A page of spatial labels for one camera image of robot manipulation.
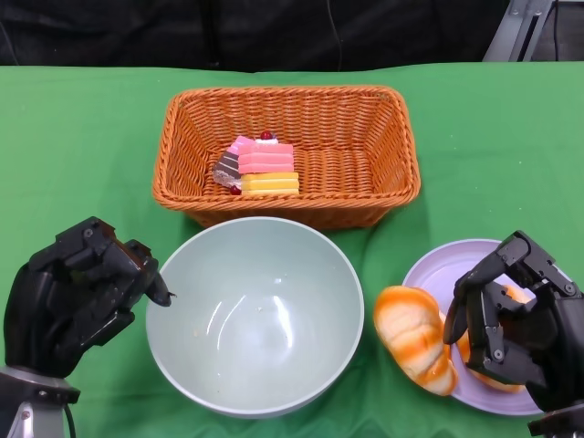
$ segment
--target toy cake slice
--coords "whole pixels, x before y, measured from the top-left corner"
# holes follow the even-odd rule
[[[247,173],[241,177],[242,194],[298,194],[296,172]]]
[[[213,180],[225,187],[241,186],[241,173],[239,172],[239,149],[245,145],[256,144],[255,141],[243,136],[237,137],[231,146],[221,155],[219,161],[213,166]]]
[[[238,161],[241,174],[293,172],[294,148],[282,143],[248,143],[239,148]]]

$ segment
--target robotic hand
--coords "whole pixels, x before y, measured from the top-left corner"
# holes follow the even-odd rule
[[[134,320],[142,294],[160,306],[171,296],[150,249],[95,217],[57,236],[16,274],[4,320],[0,437],[60,437],[62,410],[79,391],[64,379],[83,353]]]
[[[555,260],[517,231],[454,286],[443,341],[468,329],[466,364],[502,383],[524,384],[546,414],[533,436],[584,433],[584,297]],[[508,275],[536,297],[520,304],[495,280]]]

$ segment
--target toy croissant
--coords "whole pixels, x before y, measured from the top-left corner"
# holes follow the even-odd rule
[[[375,303],[375,329],[400,368],[427,391],[449,395],[458,376],[443,344],[436,300],[416,287],[385,288]]]

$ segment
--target cable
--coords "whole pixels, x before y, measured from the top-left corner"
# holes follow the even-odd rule
[[[558,15],[559,15],[559,0],[556,0],[556,11],[554,12],[554,50],[556,51],[556,61],[559,61]]]
[[[335,26],[335,20],[333,20],[332,13],[330,12],[330,0],[326,0],[326,1],[327,1],[328,20],[330,21],[330,26],[332,27],[332,33],[335,36],[335,40],[337,41],[337,48],[339,49],[339,63],[337,64],[337,71],[340,71],[340,68],[343,64],[343,46],[342,46],[340,38],[339,38],[339,33],[337,32],[337,27]]]
[[[10,55],[12,55],[12,59],[15,61],[15,64],[19,66],[20,64],[18,64],[18,58],[16,57],[15,47],[12,45],[12,40],[10,39],[10,36],[8,36],[8,32],[6,32],[6,28],[4,27],[2,21],[0,21],[0,29],[4,34],[6,44],[8,45],[8,51],[10,52]]]
[[[73,422],[73,414],[71,413],[71,408],[69,408],[69,405],[66,404],[63,409],[65,409],[65,416],[67,417],[67,423],[69,425],[69,438],[77,438],[77,434],[75,432],[75,423]]]

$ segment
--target mint green bowl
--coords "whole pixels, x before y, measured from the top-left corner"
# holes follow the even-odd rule
[[[359,344],[355,270],[302,224],[219,224],[176,250],[161,272],[177,297],[169,308],[148,306],[152,355],[172,385],[213,411],[294,411],[332,384]]]

